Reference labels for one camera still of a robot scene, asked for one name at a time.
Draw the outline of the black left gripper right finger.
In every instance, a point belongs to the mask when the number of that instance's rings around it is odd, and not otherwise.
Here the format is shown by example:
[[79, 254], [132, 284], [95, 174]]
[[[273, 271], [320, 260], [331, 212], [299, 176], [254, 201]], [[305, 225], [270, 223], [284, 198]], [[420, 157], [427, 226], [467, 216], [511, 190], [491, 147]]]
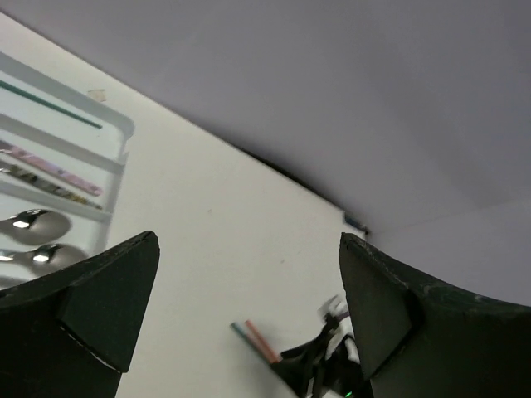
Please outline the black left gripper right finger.
[[448, 284], [349, 233], [339, 266], [376, 397], [529, 396], [529, 307]]

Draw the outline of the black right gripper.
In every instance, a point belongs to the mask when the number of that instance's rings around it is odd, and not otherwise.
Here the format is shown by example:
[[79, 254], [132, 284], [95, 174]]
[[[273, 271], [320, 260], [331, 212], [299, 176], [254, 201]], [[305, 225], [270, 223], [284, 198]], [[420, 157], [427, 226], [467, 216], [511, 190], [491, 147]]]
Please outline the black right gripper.
[[281, 353], [275, 374], [297, 397], [372, 397], [352, 334], [324, 327], [314, 339]]

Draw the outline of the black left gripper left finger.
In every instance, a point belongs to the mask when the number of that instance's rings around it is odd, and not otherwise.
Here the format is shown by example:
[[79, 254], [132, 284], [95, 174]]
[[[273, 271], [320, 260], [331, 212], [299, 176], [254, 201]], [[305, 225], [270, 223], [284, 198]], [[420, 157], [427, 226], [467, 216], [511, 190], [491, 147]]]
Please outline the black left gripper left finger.
[[1, 292], [1, 395], [114, 397], [158, 270], [152, 231]]

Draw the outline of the green handled spoon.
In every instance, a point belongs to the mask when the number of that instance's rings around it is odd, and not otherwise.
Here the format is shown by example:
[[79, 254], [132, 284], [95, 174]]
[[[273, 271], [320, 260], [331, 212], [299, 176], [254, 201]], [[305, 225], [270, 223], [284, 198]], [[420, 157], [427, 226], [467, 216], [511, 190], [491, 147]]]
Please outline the green handled spoon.
[[37, 274], [64, 269], [87, 258], [83, 250], [60, 243], [41, 245], [26, 252], [1, 249], [2, 263], [20, 265]]

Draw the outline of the pink handled spoon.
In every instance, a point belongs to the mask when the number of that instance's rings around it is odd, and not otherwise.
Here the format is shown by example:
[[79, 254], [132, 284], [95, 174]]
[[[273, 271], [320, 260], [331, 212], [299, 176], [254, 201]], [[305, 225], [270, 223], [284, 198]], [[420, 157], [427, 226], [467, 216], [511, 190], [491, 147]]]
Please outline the pink handled spoon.
[[31, 209], [1, 220], [1, 233], [24, 245], [44, 245], [71, 229], [71, 220], [57, 211]]

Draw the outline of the pink handled knife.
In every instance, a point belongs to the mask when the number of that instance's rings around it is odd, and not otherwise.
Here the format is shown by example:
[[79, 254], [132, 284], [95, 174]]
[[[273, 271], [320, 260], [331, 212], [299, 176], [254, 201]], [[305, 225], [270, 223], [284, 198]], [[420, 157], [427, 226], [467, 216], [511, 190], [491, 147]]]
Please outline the pink handled knife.
[[83, 192], [86, 192], [94, 197], [98, 197], [103, 194], [103, 189], [94, 183], [86, 181], [74, 173], [68, 172], [64, 168], [47, 161], [46, 159], [39, 158], [34, 153], [29, 153], [25, 149], [19, 148], [3, 140], [1, 141], [1, 152], [7, 154], [11, 158], [15, 158], [25, 164], [41, 170], [50, 176], [66, 182], [73, 187], [77, 187]]

